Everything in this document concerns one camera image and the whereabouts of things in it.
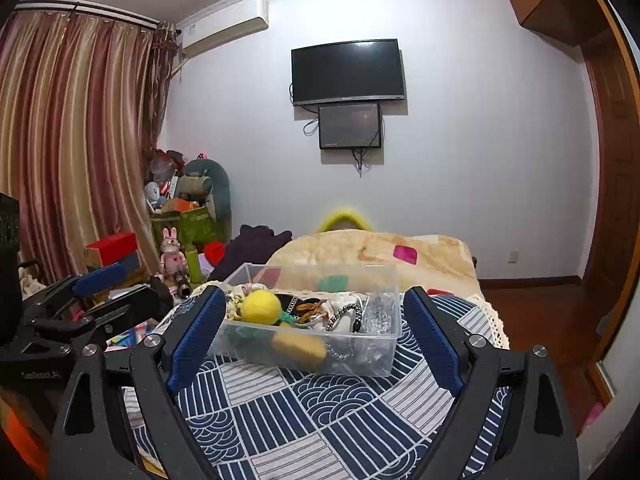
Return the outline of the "yellow felt ball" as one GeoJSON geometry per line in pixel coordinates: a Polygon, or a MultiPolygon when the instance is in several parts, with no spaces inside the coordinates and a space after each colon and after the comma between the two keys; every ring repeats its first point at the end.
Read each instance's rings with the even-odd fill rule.
{"type": "Polygon", "coordinates": [[[269,290],[254,290],[242,302],[241,320],[243,322],[273,325],[280,320],[281,314],[281,301],[269,290]]]}

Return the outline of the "clear bag silver mesh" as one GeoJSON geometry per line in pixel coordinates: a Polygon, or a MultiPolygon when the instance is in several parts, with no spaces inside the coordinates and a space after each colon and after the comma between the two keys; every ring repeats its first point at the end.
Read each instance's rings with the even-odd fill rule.
{"type": "Polygon", "coordinates": [[[392,292],[369,292],[359,296],[360,334],[391,335],[397,332],[397,298],[392,292]]]}

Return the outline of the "red box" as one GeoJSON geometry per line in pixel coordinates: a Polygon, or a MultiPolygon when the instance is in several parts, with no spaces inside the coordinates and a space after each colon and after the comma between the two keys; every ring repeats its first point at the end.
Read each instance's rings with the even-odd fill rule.
{"type": "Polygon", "coordinates": [[[115,233],[84,247],[85,264],[90,268],[104,268],[128,257],[137,249],[134,232],[115,233]]]}

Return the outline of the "pink rabbit toy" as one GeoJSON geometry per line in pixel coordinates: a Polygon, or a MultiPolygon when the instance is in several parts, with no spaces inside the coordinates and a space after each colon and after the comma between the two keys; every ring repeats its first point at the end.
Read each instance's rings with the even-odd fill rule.
{"type": "Polygon", "coordinates": [[[160,242],[160,268],[165,278],[174,278],[176,274],[186,274],[188,265],[186,256],[181,251],[176,228],[163,228],[163,239],[160,242]]]}

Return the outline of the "blue white patterned tablecloth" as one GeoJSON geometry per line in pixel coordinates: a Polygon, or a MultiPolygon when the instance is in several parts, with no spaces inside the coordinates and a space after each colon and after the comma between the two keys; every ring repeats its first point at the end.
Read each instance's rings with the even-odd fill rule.
{"type": "Polygon", "coordinates": [[[207,353],[177,405],[223,479],[405,479],[454,404],[401,311],[387,377],[314,374],[207,353]]]}

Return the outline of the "green storage box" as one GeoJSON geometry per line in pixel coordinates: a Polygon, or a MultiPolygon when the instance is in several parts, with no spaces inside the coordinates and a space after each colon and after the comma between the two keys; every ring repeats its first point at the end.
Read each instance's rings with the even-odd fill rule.
{"type": "Polygon", "coordinates": [[[151,222],[157,250],[160,250],[160,243],[164,239],[163,229],[176,228],[181,246],[192,245],[198,252],[204,252],[208,243],[226,240],[224,225],[210,218],[206,207],[185,212],[153,214],[151,222]]]}

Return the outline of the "grey green plush toy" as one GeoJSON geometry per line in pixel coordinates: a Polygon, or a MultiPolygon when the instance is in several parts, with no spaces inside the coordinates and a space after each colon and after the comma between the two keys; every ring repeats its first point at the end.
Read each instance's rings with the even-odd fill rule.
{"type": "Polygon", "coordinates": [[[204,202],[210,218],[230,226],[229,177],[213,159],[197,158],[188,162],[178,179],[176,194],[183,200],[204,202]]]}

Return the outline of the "striped brown curtain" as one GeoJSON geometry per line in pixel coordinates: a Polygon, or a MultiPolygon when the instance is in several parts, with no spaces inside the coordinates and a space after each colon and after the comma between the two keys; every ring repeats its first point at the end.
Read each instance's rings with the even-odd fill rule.
{"type": "Polygon", "coordinates": [[[85,247],[131,232],[160,259],[144,196],[164,120],[174,26],[21,10],[1,29],[1,188],[20,204],[21,255],[52,281],[85,271],[85,247]]]}

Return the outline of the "dark purple garment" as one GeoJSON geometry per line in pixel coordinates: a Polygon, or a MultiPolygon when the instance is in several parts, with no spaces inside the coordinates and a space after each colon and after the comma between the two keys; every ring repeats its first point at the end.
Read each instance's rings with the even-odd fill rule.
{"type": "Polygon", "coordinates": [[[223,282],[244,263],[265,264],[292,239],[293,233],[289,230],[276,234],[269,226],[242,224],[239,235],[230,240],[208,279],[223,282]]]}

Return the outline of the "green knitted cloth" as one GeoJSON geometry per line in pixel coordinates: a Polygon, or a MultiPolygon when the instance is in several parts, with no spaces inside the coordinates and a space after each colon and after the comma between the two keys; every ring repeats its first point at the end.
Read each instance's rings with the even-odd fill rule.
{"type": "Polygon", "coordinates": [[[280,328],[294,327],[296,317],[283,313],[273,325],[224,321],[218,330],[215,344],[229,356],[267,347],[280,328]]]}

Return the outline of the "white orange patterned cloth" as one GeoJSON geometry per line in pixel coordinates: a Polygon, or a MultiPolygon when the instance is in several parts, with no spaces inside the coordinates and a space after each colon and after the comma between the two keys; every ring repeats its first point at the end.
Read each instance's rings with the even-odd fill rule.
{"type": "Polygon", "coordinates": [[[358,334],[360,330],[360,301],[319,299],[298,304],[293,309],[295,326],[327,333],[358,334]]]}

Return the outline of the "yellow sponge block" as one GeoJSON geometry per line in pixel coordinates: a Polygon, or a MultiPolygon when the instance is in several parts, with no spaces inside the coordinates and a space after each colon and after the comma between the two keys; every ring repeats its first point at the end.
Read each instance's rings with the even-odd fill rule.
{"type": "Polygon", "coordinates": [[[318,368],[328,352],[321,337],[311,335],[308,330],[285,327],[271,341],[272,348],[299,366],[318,368]]]}

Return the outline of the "clear plastic storage bin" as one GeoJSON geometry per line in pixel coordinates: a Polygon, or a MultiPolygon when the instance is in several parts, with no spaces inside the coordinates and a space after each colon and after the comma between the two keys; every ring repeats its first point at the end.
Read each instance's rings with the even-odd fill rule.
{"type": "Polygon", "coordinates": [[[391,266],[245,263],[222,284],[216,356],[314,374],[387,377],[402,334],[391,266]]]}

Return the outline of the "beige patchwork blanket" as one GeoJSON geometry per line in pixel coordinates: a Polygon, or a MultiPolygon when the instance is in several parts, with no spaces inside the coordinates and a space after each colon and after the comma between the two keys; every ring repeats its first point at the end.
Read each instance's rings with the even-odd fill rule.
{"type": "Polygon", "coordinates": [[[446,235],[328,231],[297,237],[268,262],[394,266],[402,290],[421,286],[461,298],[483,296],[468,245],[446,235]]]}

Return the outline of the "yellow plush headband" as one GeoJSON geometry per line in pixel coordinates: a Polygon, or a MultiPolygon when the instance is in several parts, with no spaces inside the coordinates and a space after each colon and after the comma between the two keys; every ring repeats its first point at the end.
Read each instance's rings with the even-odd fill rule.
{"type": "Polygon", "coordinates": [[[358,211],[349,208],[342,208],[332,211],[326,218],[324,218],[321,221],[317,232],[323,233],[349,229],[371,231],[372,226],[358,211]]]}

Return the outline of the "white air conditioner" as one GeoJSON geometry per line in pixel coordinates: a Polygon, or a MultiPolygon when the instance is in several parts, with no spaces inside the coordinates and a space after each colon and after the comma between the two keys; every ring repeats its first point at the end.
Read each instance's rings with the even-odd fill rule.
{"type": "Polygon", "coordinates": [[[186,58],[195,58],[268,27],[268,2],[244,0],[208,14],[189,26],[181,26],[182,53],[186,58]]]}

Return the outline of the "brown wooden door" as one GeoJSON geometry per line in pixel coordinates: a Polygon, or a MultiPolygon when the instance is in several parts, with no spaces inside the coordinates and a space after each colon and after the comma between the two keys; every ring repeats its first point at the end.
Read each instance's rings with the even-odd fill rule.
{"type": "Polygon", "coordinates": [[[593,305],[608,318],[594,350],[604,356],[636,286],[639,256],[638,78],[627,47],[609,30],[582,46],[599,139],[596,225],[585,274],[593,305]]]}

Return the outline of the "small wall monitor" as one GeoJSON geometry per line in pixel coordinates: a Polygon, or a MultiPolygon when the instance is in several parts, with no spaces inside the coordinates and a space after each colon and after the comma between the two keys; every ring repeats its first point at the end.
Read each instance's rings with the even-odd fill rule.
{"type": "Polygon", "coordinates": [[[382,114],[378,103],[320,106],[318,123],[322,150],[381,147],[382,114]]]}

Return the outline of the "large wall television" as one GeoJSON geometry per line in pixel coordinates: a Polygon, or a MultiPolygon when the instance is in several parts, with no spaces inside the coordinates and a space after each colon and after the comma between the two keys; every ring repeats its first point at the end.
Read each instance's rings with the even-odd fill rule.
{"type": "Polygon", "coordinates": [[[375,39],[318,44],[291,51],[296,106],[406,97],[398,41],[375,39]]]}

